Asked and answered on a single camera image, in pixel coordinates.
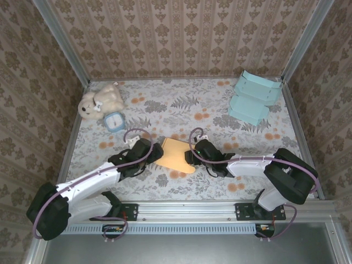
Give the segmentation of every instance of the gray leaf pattern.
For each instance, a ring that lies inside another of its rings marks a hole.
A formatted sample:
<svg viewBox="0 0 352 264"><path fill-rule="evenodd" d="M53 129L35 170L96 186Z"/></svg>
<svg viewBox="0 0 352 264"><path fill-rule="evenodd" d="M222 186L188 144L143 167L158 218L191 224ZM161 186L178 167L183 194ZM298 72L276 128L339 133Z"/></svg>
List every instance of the gray leaf pattern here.
<svg viewBox="0 0 352 264"><path fill-rule="evenodd" d="M109 133L103 120L83 120L69 168L68 179L77 178L126 149L126 129L143 128L153 141L165 138L187 142L195 127L202 127L211 142L223 153L267 155L286 147L296 155L300 151L282 96L269 115L253 126L227 115L237 79L140 80L119 83L126 108L122 111L125 130ZM108 82L91 82L98 91ZM144 133L131 133L132 138ZM204 167L184 174L150 164L135 178L110 186L124 201L131 200L231 200L254 199L262 188L270 186L264 178L242 176L236 179L211 178Z"/></svg>

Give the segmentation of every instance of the purple cable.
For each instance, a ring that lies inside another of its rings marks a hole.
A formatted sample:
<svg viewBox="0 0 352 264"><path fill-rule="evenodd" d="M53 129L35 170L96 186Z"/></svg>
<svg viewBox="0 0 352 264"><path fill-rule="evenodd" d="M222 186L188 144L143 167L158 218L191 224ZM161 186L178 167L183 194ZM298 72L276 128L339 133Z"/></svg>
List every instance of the purple cable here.
<svg viewBox="0 0 352 264"><path fill-rule="evenodd" d="M275 239L275 238L279 238L281 237L286 231L287 229L289 229L289 227L292 225L293 221L295 221L296 219L296 216L297 216L297 208L293 205L284 205L284 206L288 206L288 207L291 207L295 210L294 214L293 214L293 217L291 219L291 221L288 223L288 225L285 227L285 229L280 232L279 234L275 235L275 236L272 236L271 238L268 238L266 235L260 233L260 232L257 232L257 234L261 235L262 237L266 238L268 241L270 241L271 239Z"/></svg>
<svg viewBox="0 0 352 264"><path fill-rule="evenodd" d="M141 129L141 128L132 128L132 129L127 130L126 133L124 134L123 139L124 139L125 142L126 142L126 136L127 136L127 134L130 133L131 131L142 131L142 132L145 132L145 133L148 134L149 139L150 139L150 142L151 142L151 146L150 146L150 149L149 149L148 153L147 153L144 157L142 157L142 158L140 158L140 159L137 159L136 161L128 162L128 163L121 164L121 165L117 165L117 166L111 166L111 167L109 167L109 168L105 168L105 169L102 169L102 170L100 170L100 171L98 171L98 172L94 172L94 173L92 173L92 174L89 174L89 175L87 175L86 177L84 177L84 178L82 178L82 179L76 181L75 183L72 183L71 185L65 187L65 188L62 189L61 191L58 191L58 192L55 193L53 196L51 196L51 197L44 203L44 205L40 208L39 213L38 213L37 217L35 218L35 221L34 221L34 224L33 224L33 228L32 228L32 233L33 233L33 236L34 236L36 239L42 239L42 238L43 238L43 237L37 235L37 225L38 225L38 222L39 222L40 217L42 216L42 214L43 214L44 210L46 209L46 207L47 207L56 197L58 197L60 194L62 194L63 192L69 190L70 188L76 186L77 184L80 184L80 183L84 182L85 180L88 180L88 179L90 179L90 178L92 178L92 177L94 177L94 176L96 176L96 175L98 175L98 174L101 174L101 173L106 172L106 171L111 171L112 169L118 169L118 168L121 168L121 167L133 165L133 164L139 163L139 162L145 160L146 158L148 158L148 156L150 155L150 153L151 153L152 150L153 150L153 138L152 138L152 136L149 134L148 131L146 131L146 130L144 130L144 129Z"/></svg>
<svg viewBox="0 0 352 264"><path fill-rule="evenodd" d="M195 157L197 157L199 160L205 162L205 163L210 163L210 164L222 164L222 163L229 163L229 162L235 162L235 161L275 161L278 163L282 163L282 164L286 164L288 166L291 167L295 167L297 169L300 169L301 171L303 171L304 173L308 174L313 180L314 180L314 188L310 191L310 193L314 193L319 186L319 181L318 179L307 169L303 168L302 166L299 166L295 163L289 162L289 161L283 161L282 159L277 159L277 158L270 158L270 157L241 157L241 158L233 158L233 159L229 159L226 161L207 161L206 159L203 159L202 157L200 157L192 148L192 144L191 144L191 139L192 139L192 135L195 131L197 130L201 130L201 136L203 136L203 128L195 128L191 131L191 134L189 135L188 138L188 143L189 143L189 148L191 150L191 152L193 153L193 155Z"/></svg>
<svg viewBox="0 0 352 264"><path fill-rule="evenodd" d="M122 238L122 237L125 235L125 233L127 232L127 229L128 229L128 222L127 222L125 219L123 219L123 218L119 218L119 217L102 217L102 216L98 216L98 217L94 217L94 218L95 218L95 219L99 219L99 220L116 220L116 221L122 221L122 222L125 223L124 230L122 231L121 234L119 234L119 236L118 236L117 238L114 238L114 240L118 240L118 239ZM114 226L107 227L107 228L104 230L103 237L104 237L105 239L108 239L108 238L106 237L106 232L107 232L107 230L112 229L112 228L114 228Z"/></svg>

